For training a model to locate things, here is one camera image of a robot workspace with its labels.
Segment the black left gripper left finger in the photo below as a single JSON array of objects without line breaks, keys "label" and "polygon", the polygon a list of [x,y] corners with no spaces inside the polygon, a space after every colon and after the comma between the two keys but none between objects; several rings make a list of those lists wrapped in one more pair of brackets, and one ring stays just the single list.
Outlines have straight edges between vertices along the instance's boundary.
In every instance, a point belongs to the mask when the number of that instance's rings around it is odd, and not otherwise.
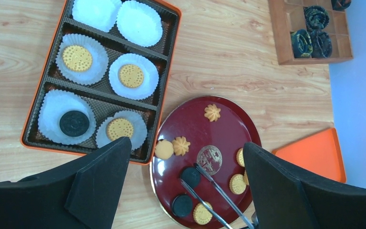
[{"label": "black left gripper left finger", "polygon": [[109,229],[132,144],[119,138],[17,182],[0,182],[0,229]]}]

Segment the white paper cup top-right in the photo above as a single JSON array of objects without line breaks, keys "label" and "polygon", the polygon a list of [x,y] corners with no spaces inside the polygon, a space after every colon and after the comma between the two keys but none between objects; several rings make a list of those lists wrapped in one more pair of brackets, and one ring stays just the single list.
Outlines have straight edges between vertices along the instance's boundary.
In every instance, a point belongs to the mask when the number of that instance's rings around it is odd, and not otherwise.
[{"label": "white paper cup top-right", "polygon": [[159,13],[135,0],[122,3],[117,14],[116,26],[126,40],[142,47],[156,45],[163,35]]}]

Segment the wooden compartment organizer box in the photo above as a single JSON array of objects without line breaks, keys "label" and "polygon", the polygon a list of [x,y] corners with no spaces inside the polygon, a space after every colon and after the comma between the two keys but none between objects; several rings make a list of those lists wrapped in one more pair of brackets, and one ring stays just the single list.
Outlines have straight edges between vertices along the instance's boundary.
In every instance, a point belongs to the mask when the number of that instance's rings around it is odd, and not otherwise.
[{"label": "wooden compartment organizer box", "polygon": [[[346,12],[333,9],[333,0],[270,0],[274,41],[280,65],[329,64],[353,59],[351,39]],[[291,33],[306,29],[304,8],[318,5],[328,11],[330,22],[323,31],[327,32],[333,52],[329,58],[295,58]]]}]

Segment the white paper cup middle-left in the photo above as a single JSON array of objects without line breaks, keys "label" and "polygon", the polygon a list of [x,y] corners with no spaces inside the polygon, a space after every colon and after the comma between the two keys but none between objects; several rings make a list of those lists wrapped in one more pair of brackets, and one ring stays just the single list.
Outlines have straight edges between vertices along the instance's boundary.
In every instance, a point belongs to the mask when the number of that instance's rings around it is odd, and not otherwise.
[{"label": "white paper cup middle-left", "polygon": [[[63,60],[62,52],[70,45],[79,45],[86,48],[93,58],[93,63],[90,69],[84,72],[74,72],[68,69]],[[75,83],[82,85],[90,85],[98,82],[102,79],[107,71],[109,63],[109,57],[105,48],[95,39],[82,34],[66,34],[62,38],[60,44],[60,49],[56,57],[56,64],[61,72],[61,74]]]}]

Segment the black chocolate cookie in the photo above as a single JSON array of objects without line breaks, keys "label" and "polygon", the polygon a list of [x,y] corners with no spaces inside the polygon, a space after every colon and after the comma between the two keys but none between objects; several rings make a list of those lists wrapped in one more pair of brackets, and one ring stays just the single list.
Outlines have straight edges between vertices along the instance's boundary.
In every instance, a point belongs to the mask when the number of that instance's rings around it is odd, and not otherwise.
[{"label": "black chocolate cookie", "polygon": [[175,216],[186,217],[193,209],[193,201],[187,194],[178,195],[173,200],[171,209]]},{"label": "black chocolate cookie", "polygon": [[78,137],[87,132],[90,121],[81,111],[69,111],[60,118],[59,126],[65,135]]},{"label": "black chocolate cookie", "polygon": [[180,174],[180,178],[191,188],[196,188],[200,183],[201,174],[195,167],[186,167]]}]

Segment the white paper cup top-left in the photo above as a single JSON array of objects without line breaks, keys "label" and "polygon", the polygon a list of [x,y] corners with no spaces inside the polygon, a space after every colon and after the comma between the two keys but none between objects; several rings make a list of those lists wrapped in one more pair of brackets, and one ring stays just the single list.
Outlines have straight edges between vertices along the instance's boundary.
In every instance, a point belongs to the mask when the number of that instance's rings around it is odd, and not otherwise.
[{"label": "white paper cup top-left", "polygon": [[75,0],[72,7],[74,20],[104,32],[116,23],[121,0]]}]

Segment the orange box lid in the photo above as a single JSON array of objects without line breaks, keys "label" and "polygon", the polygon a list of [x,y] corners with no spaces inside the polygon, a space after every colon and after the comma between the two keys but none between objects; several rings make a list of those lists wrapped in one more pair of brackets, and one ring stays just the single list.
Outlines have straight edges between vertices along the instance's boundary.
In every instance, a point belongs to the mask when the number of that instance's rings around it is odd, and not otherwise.
[{"label": "orange box lid", "polygon": [[277,148],[272,153],[320,176],[346,182],[341,147],[334,127]]}]

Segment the dotted round biscuit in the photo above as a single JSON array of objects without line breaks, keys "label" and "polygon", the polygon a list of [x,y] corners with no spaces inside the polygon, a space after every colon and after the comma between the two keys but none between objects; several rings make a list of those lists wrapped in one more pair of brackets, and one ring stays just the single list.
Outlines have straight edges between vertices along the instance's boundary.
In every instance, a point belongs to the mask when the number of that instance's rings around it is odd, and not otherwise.
[{"label": "dotted round biscuit", "polygon": [[236,161],[237,161],[238,165],[240,165],[241,167],[245,167],[244,156],[243,156],[243,148],[240,148],[240,149],[237,150],[237,152],[236,152]]},{"label": "dotted round biscuit", "polygon": [[229,181],[229,189],[236,195],[244,193],[246,186],[247,184],[245,183],[244,176],[242,174],[233,175]]},{"label": "dotted round biscuit", "polygon": [[211,221],[212,217],[212,214],[201,202],[195,206],[193,210],[193,219],[197,224],[206,225]]},{"label": "dotted round biscuit", "polygon": [[125,118],[115,118],[106,126],[106,135],[111,141],[124,136],[131,138],[133,133],[134,127],[132,122]]},{"label": "dotted round biscuit", "polygon": [[138,88],[143,84],[144,73],[138,65],[124,64],[118,70],[118,78],[123,86]]},{"label": "dotted round biscuit", "polygon": [[248,186],[249,185],[249,181],[248,181],[248,176],[247,176],[247,172],[244,172],[244,183]]},{"label": "dotted round biscuit", "polygon": [[90,69],[93,63],[92,54],[79,45],[67,46],[62,52],[65,66],[74,72],[84,72]]}]

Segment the plain round butter cookie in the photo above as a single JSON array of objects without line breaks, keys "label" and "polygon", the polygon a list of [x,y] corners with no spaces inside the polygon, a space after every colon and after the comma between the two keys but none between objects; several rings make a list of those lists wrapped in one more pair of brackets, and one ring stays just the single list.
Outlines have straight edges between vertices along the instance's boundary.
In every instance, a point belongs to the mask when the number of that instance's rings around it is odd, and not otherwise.
[{"label": "plain round butter cookie", "polygon": [[155,146],[155,156],[162,160],[167,160],[173,155],[173,144],[167,140],[158,141]]}]

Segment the metal tongs white handle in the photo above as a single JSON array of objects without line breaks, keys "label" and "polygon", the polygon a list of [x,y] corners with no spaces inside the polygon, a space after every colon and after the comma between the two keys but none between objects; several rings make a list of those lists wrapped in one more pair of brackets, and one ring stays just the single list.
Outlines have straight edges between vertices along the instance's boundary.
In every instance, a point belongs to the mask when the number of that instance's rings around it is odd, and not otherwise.
[{"label": "metal tongs white handle", "polygon": [[181,185],[186,189],[187,193],[190,194],[194,199],[196,199],[198,203],[201,202],[212,214],[213,217],[211,221],[208,224],[204,225],[207,229],[211,227],[210,223],[212,223],[213,219],[217,220],[217,225],[223,226],[226,229],[231,229],[232,226],[230,224],[236,219],[241,219],[246,224],[246,229],[258,228],[259,224],[257,221],[257,216],[255,214],[252,215],[251,219],[246,217],[244,215],[244,211],[236,205],[236,203],[230,198],[230,196],[211,175],[209,175],[197,163],[194,163],[192,167],[195,167],[201,174],[199,185],[196,188],[191,188],[181,178],[180,182]]}]

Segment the rolled dark patterned tie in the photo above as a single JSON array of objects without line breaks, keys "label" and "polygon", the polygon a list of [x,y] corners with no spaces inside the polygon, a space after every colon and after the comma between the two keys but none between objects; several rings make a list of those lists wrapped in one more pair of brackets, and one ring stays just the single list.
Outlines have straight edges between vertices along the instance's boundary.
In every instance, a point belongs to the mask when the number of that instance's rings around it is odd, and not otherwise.
[{"label": "rolled dark patterned tie", "polygon": [[327,10],[318,5],[304,7],[304,17],[308,31],[322,30],[330,22]]},{"label": "rolled dark patterned tie", "polygon": [[312,42],[312,58],[329,58],[332,55],[333,46],[328,33],[322,30],[309,32]]},{"label": "rolled dark patterned tie", "polygon": [[310,58],[313,51],[310,34],[300,29],[290,33],[295,58]]},{"label": "rolled dark patterned tie", "polygon": [[351,5],[351,0],[331,0],[332,9],[335,11],[344,11]]}]

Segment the flower butter cookie upper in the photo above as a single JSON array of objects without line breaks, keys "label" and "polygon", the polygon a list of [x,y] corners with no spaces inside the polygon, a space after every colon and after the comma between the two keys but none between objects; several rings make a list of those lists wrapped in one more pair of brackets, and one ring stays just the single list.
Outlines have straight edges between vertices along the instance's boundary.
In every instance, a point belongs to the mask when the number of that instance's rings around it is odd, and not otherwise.
[{"label": "flower butter cookie upper", "polygon": [[204,109],[204,116],[209,119],[210,122],[216,122],[220,117],[221,108],[218,108],[216,104],[209,104]]}]

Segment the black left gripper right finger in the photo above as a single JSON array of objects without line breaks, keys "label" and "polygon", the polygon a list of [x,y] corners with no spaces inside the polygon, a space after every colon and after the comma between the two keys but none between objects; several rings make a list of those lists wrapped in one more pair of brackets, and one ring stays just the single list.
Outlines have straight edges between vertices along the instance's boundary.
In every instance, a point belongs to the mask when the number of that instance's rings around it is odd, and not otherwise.
[{"label": "black left gripper right finger", "polygon": [[278,158],[255,143],[244,162],[261,229],[366,229],[366,188]]}]

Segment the orange cookie box tray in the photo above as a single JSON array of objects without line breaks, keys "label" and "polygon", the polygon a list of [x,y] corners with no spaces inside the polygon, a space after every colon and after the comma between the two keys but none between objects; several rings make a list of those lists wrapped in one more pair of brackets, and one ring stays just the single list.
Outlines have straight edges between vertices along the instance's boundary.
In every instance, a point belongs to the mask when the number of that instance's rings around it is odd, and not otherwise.
[{"label": "orange cookie box tray", "polygon": [[[116,112],[133,111],[143,118],[147,136],[144,143],[135,150],[131,150],[130,161],[146,165],[153,158],[153,149],[157,141],[160,125],[163,97],[168,80],[168,73],[173,56],[175,39],[181,19],[181,11],[163,0],[137,0],[155,9],[163,27],[161,40],[154,46],[142,47],[126,40],[117,29],[116,23],[109,32],[104,32],[89,25],[76,21],[72,17],[74,0],[68,0],[63,7],[62,16],[53,36],[51,49],[48,53],[45,68],[42,71],[40,84],[36,90],[29,117],[24,125],[21,143],[36,149],[45,149],[62,153],[86,155],[98,149],[96,133],[99,126]],[[109,57],[107,71],[101,80],[94,84],[82,85],[65,78],[57,64],[56,57],[60,49],[62,38],[66,34],[82,34],[97,40],[106,50]],[[112,89],[109,82],[110,65],[121,55],[133,53],[141,55],[151,61],[159,74],[159,81],[155,91],[149,97],[141,100],[119,96]],[[92,108],[96,118],[96,128],[93,135],[77,145],[64,145],[51,141],[38,130],[38,117],[44,96],[51,90],[63,90],[80,96]]]}]

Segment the dark red round plate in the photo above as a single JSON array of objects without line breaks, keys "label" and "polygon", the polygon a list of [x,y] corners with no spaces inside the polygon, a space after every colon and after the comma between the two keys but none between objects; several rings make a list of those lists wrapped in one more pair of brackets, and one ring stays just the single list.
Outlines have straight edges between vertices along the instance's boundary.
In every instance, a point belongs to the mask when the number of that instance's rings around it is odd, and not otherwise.
[{"label": "dark red round plate", "polygon": [[[221,117],[216,122],[210,122],[204,116],[204,109],[209,104],[221,108]],[[223,97],[191,99],[168,115],[158,134],[160,140],[168,141],[181,136],[191,143],[184,156],[171,156],[167,160],[155,157],[150,163],[152,188],[165,214],[184,228],[201,227],[195,223],[192,213],[180,218],[171,209],[175,197],[187,193],[181,185],[180,174],[194,163],[202,166],[245,212],[253,200],[250,188],[236,195],[230,191],[229,181],[233,175],[245,172],[236,161],[237,150],[247,142],[261,144],[256,126],[246,111]]]}]

